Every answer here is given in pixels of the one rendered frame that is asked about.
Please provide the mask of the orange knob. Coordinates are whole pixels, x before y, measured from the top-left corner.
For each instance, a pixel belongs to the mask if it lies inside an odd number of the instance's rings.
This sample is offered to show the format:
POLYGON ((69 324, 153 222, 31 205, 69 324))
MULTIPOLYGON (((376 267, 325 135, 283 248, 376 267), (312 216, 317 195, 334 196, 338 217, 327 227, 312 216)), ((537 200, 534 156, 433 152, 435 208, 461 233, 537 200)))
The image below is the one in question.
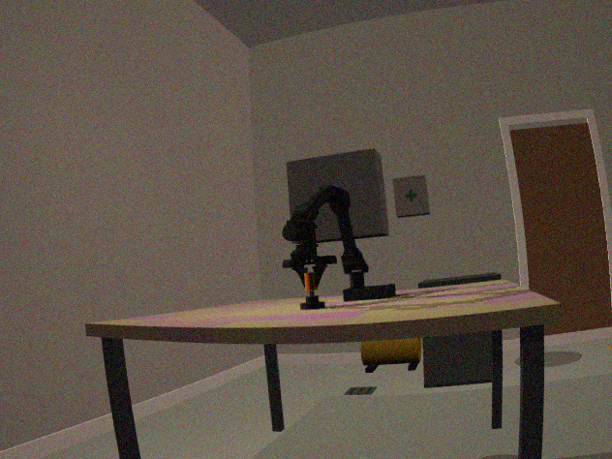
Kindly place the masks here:
POLYGON ((317 290, 318 287, 316 287, 315 285, 315 274, 313 273, 304 273, 304 280, 305 280, 305 290, 306 291, 311 291, 311 290, 317 290))

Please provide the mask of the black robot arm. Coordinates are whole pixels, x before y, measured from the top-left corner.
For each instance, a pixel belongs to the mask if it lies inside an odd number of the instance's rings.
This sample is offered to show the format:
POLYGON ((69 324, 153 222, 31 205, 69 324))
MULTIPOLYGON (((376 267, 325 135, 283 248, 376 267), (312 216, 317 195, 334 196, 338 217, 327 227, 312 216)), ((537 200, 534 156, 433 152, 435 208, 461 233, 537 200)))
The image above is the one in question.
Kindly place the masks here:
MULTIPOLYGON (((325 202, 329 203, 330 209, 337 216, 345 249, 341 259, 345 274, 350 274, 351 287, 349 289, 366 288, 363 272, 368 272, 369 267, 355 244, 349 215, 351 196, 345 189, 334 185, 321 186, 308 201, 295 207, 291 219, 287 220, 287 224, 283 228, 283 237, 288 241, 316 241, 315 229, 318 226, 313 221, 318 217, 319 209, 325 202), (358 269, 361 269, 361 271, 356 271, 358 269)), ((309 258, 313 258, 313 250, 309 247, 309 244, 305 244, 305 247, 302 248, 300 248, 300 245, 296 245, 296 249, 291 252, 292 263, 305 262, 309 258)))

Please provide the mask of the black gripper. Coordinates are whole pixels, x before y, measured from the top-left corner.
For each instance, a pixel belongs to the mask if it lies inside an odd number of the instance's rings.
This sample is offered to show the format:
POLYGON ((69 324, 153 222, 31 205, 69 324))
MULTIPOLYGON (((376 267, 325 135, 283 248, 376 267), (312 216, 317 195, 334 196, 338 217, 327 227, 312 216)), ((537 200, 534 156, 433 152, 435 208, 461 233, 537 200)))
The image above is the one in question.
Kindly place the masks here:
POLYGON ((316 241, 299 242, 300 248, 305 247, 305 244, 309 244, 309 247, 312 248, 313 258, 312 259, 309 258, 305 262, 296 262, 296 263, 292 263, 291 260, 284 260, 283 268, 291 268, 292 270, 294 270, 298 274, 305 288, 304 273, 308 273, 308 267, 304 268, 304 265, 314 264, 315 266, 313 266, 312 268, 315 274, 315 285, 316 287, 318 287, 321 281, 321 276, 323 272, 325 271, 325 268, 328 267, 327 264, 337 263, 337 258, 335 256, 323 256, 323 257, 317 256, 317 247, 319 247, 319 244, 317 244, 316 241))

